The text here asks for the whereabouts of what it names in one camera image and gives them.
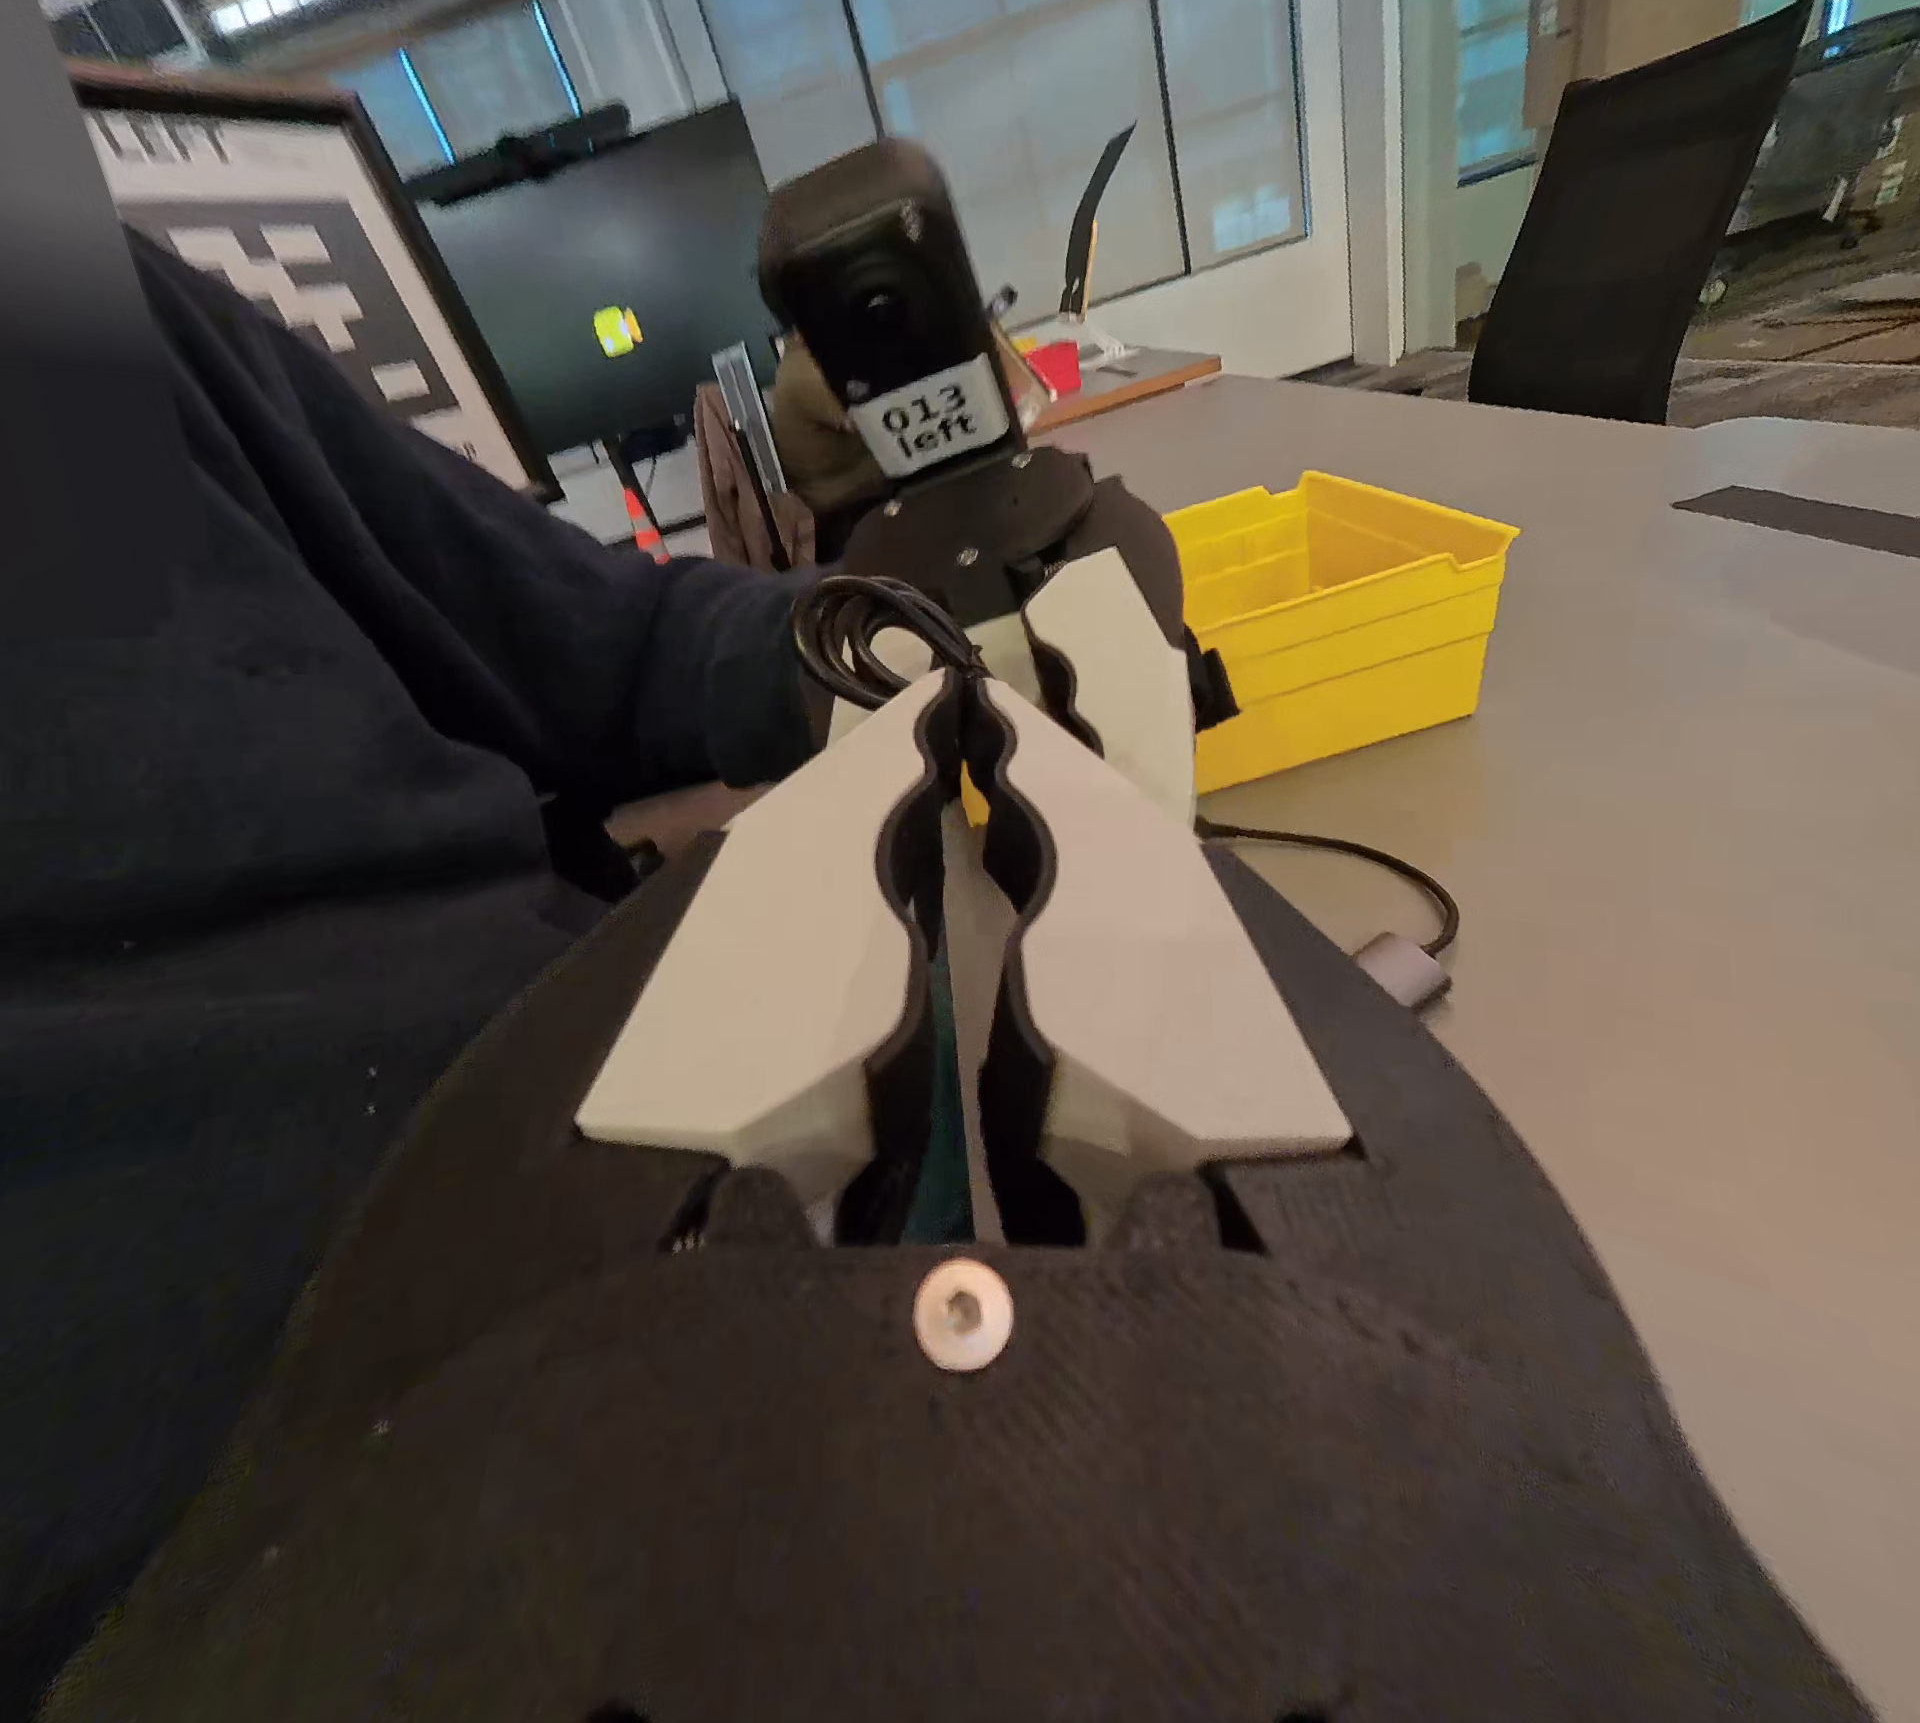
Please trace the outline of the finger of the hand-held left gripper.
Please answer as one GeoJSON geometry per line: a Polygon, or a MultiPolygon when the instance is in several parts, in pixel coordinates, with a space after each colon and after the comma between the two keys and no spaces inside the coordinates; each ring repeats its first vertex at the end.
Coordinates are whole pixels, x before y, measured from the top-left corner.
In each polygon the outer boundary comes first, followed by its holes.
{"type": "MultiPolygon", "coordinates": [[[[1019,612],[979,622],[979,625],[967,628],[967,639],[973,644],[979,661],[988,663],[988,673],[991,673],[998,682],[1004,682],[1007,692],[1019,692],[1027,705],[1039,705],[1039,676],[1033,676],[1031,644],[1027,644],[1027,628],[1022,628],[1022,617],[1019,617],[1019,612]]],[[[891,676],[906,682],[906,695],[910,695],[910,699],[924,695],[924,692],[920,692],[920,676],[924,676],[924,673],[935,673],[935,669],[946,663],[946,661],[924,644],[920,628],[910,628],[910,625],[900,625],[900,622],[891,622],[891,617],[880,617],[880,612],[867,612],[867,647],[873,647],[873,658],[877,658],[880,669],[889,669],[891,676]]],[[[852,734],[867,717],[873,717],[873,708],[832,699],[832,714],[827,714],[827,745],[835,745],[844,734],[852,734]]],[[[961,751],[961,717],[958,717],[958,714],[946,714],[946,708],[938,708],[938,714],[928,721],[928,734],[930,734],[930,751],[961,751]]]]}
{"type": "Polygon", "coordinates": [[[1119,547],[1055,565],[1022,602],[1042,714],[1159,817],[1193,823],[1193,708],[1180,635],[1165,635],[1119,547]]]}

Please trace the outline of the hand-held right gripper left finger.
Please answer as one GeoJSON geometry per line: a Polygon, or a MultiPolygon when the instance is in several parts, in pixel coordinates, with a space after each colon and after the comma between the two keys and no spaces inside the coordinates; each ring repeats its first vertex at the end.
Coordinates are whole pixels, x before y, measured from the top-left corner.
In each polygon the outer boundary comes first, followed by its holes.
{"type": "Polygon", "coordinates": [[[744,807],[617,1027],[578,1135],[782,1173],[832,1242],[900,1242],[935,1098],[961,682],[924,673],[744,807]]]}

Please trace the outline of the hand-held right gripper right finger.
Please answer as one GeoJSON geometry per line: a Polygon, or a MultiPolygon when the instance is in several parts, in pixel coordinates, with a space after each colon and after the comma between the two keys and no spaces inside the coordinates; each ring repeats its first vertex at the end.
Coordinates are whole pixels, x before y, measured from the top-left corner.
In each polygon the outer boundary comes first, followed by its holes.
{"type": "Polygon", "coordinates": [[[979,873],[1007,905],[973,1074],[1001,1239],[1099,1239],[1153,1173],[1353,1141],[1191,822],[1004,682],[973,686],[979,873]]]}

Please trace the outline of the yellow plastic bin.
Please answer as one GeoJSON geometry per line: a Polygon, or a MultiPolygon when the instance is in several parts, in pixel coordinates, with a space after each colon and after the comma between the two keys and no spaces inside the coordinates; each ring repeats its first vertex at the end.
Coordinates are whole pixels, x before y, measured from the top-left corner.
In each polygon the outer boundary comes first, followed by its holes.
{"type": "Polygon", "coordinates": [[[1477,714],[1519,525],[1329,472],[1159,517],[1237,699],[1193,799],[1477,714]]]}

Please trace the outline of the grey usb hub with cable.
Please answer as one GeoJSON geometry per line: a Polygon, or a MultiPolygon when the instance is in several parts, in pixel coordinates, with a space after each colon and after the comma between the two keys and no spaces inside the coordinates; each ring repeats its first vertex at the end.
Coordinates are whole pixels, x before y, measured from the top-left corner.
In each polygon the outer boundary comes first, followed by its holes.
{"type": "Polygon", "coordinates": [[[1329,834],[1222,823],[1206,817],[1193,817],[1193,836],[1226,840],[1226,846],[1346,856],[1346,859],[1358,859],[1358,863],[1370,863],[1370,869],[1397,875],[1400,883],[1410,883],[1429,899],[1432,918],[1437,918],[1432,936],[1415,940],[1408,932],[1375,932],[1370,940],[1351,948],[1351,959],[1380,982],[1380,992],[1388,992],[1410,1016],[1425,1016],[1453,987],[1444,953],[1456,940],[1463,909],[1456,909],[1453,892],[1432,873],[1415,869],[1410,859],[1369,846],[1369,840],[1343,840],[1329,834]]]}

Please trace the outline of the brown jacket on chair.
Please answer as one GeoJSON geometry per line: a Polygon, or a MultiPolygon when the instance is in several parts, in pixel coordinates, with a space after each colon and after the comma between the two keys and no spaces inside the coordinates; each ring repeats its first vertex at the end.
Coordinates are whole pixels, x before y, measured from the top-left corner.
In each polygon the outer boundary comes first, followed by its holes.
{"type": "Polygon", "coordinates": [[[765,488],[752,443],[715,381],[693,391],[693,452],[705,557],[757,572],[814,565],[814,514],[786,488],[765,488]]]}

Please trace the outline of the large black screen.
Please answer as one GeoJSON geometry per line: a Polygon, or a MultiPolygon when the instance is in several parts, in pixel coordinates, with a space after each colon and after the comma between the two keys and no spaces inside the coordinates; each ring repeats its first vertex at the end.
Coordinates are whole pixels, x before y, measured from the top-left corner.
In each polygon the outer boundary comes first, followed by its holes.
{"type": "Polygon", "coordinates": [[[420,207],[548,452],[688,430],[711,359],[775,370],[754,246],[766,176],[737,97],[632,129],[548,179],[420,207]]]}

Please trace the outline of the wooden work table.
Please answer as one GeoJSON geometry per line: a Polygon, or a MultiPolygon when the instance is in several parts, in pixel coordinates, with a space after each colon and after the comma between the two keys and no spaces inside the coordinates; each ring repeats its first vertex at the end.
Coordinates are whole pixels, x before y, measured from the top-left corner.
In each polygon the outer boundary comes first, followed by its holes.
{"type": "Polygon", "coordinates": [[[1176,391],[1188,385],[1198,385],[1222,370],[1215,355],[1204,350],[1129,350],[1126,359],[1110,359],[1099,365],[1081,365],[1077,387],[1042,403],[1027,418],[1027,437],[1042,437],[1097,412],[1113,412],[1138,403],[1153,403],[1159,391],[1176,391]]]}

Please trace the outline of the black video bar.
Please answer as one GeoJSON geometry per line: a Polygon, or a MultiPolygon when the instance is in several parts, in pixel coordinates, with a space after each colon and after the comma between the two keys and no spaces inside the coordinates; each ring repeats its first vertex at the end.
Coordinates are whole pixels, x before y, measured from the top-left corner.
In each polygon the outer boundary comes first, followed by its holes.
{"type": "Polygon", "coordinates": [[[447,207],[463,197],[483,197],[519,179],[548,179],[601,151],[631,138],[631,106],[602,105],[584,116],[539,125],[527,133],[498,133],[485,151],[471,151],[446,166],[427,166],[402,179],[402,195],[420,207],[447,207]]]}

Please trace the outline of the black white framed poster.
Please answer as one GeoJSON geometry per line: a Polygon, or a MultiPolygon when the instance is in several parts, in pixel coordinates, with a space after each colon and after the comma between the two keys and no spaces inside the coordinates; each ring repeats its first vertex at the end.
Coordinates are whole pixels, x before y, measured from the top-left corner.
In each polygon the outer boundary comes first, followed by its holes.
{"type": "Polygon", "coordinates": [[[76,55],[64,73],[123,222],[292,326],[371,404],[559,497],[356,94],[76,55]]]}

